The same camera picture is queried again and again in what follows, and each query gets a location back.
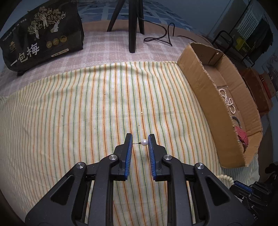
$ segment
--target metal screw cap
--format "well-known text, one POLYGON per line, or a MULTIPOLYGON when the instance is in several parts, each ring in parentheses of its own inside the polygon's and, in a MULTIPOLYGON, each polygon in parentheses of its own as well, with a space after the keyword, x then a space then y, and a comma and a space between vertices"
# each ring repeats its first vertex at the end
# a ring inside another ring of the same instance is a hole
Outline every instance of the metal screw cap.
POLYGON ((85 163, 83 163, 83 162, 79 162, 79 163, 76 164, 76 167, 78 169, 82 169, 84 166, 85 166, 85 163))
POLYGON ((202 170, 203 168, 205 168, 205 165, 203 163, 197 163, 196 167, 202 170))
POLYGON ((171 160, 172 159, 172 156, 171 155, 169 155, 169 154, 166 154, 166 155, 164 155, 163 156, 163 158, 165 159, 165 160, 171 160))
POLYGON ((109 156, 109 159, 112 160, 112 161, 116 160, 117 158, 118 158, 118 156, 116 156, 115 154, 112 154, 112 155, 109 156))

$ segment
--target cardboard flap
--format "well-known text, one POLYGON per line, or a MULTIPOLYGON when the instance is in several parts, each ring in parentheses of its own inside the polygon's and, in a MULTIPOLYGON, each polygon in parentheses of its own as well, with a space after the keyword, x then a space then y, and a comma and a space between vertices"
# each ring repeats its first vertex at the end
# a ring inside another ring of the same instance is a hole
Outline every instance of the cardboard flap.
POLYGON ((191 43, 190 46, 203 65, 213 66, 223 56, 220 50, 200 43, 191 43))
POLYGON ((260 141, 262 140, 262 133, 258 132, 253 134, 252 136, 248 137, 248 140, 249 140, 249 144, 248 147, 246 148, 246 151, 244 152, 246 165, 248 165, 252 161, 254 157, 254 153, 258 152, 260 141))
POLYGON ((218 88, 227 86, 226 81, 215 67, 204 65, 204 69, 207 71, 207 73, 218 88))

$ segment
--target pearl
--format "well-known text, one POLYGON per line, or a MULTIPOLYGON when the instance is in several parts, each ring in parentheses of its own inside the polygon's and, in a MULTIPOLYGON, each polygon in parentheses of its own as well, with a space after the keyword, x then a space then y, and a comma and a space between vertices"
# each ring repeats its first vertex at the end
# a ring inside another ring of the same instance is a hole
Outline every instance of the pearl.
POLYGON ((228 176, 228 175, 223 175, 223 174, 221 174, 221 175, 217 175, 216 176, 219 180, 221 179, 221 178, 223 178, 223 179, 225 179, 225 180, 227 180, 231 185, 234 185, 234 180, 233 180, 233 178, 232 177, 230 177, 230 176, 228 176))
POLYGON ((143 146, 147 146, 147 145, 148 145, 148 140, 142 139, 142 140, 141 140, 141 144, 142 144, 143 146))

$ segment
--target gold coin logo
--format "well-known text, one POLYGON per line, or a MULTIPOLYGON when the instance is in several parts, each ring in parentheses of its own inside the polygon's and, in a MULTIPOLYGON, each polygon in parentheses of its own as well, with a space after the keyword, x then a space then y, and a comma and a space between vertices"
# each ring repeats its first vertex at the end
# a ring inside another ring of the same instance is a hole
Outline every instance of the gold coin logo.
POLYGON ((57 38, 55 38, 55 39, 53 39, 53 45, 58 45, 59 44, 59 39, 57 39, 57 38))
POLYGON ((63 35, 60 37, 61 42, 66 42, 67 41, 67 36, 63 35))
POLYGON ((46 47, 47 47, 47 48, 51 48, 51 46, 52 46, 52 42, 51 42, 51 41, 48 41, 48 42, 46 43, 46 47))

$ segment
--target white pearl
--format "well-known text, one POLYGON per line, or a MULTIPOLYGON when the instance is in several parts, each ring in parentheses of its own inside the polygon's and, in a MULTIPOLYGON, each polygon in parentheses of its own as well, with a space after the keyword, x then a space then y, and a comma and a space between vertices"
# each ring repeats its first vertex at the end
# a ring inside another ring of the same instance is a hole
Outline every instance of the white pearl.
POLYGON ((142 140, 141 140, 141 144, 142 144, 143 146, 147 146, 147 145, 148 145, 148 140, 142 139, 142 140))

